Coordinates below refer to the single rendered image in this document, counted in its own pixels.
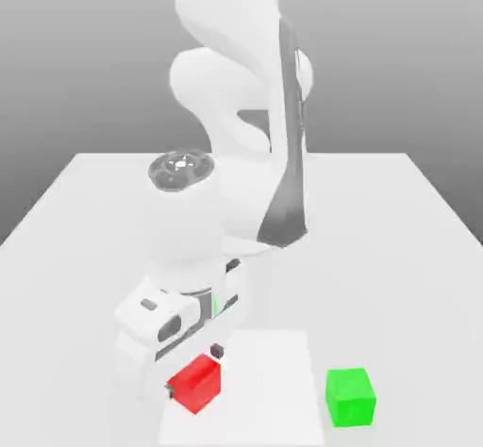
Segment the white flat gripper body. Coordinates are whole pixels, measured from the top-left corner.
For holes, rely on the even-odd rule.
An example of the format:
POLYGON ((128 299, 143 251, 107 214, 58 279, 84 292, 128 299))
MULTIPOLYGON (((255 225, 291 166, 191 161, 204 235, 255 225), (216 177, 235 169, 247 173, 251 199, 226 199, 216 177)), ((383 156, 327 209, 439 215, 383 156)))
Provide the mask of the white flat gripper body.
POLYGON ((119 376, 136 396, 157 396, 157 388, 244 321, 244 264, 231 259, 220 288, 190 293, 164 290, 145 277, 114 317, 119 376))

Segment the small red cube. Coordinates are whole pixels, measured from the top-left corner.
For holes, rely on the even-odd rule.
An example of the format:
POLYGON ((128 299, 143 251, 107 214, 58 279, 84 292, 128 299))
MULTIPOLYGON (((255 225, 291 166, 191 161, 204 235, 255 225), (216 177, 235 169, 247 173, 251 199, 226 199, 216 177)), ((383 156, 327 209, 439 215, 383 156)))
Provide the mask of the small red cube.
POLYGON ((173 398, 197 414, 221 392, 221 365, 201 354, 167 381, 173 398))

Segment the small green cube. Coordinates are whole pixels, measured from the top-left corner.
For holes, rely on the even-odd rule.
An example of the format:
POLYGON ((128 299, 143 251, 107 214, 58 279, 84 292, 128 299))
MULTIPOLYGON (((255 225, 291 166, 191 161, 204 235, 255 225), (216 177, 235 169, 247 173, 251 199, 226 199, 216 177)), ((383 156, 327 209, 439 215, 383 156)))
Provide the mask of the small green cube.
POLYGON ((326 373, 325 403, 336 428, 373 423, 376 395, 364 368, 330 369, 326 373))

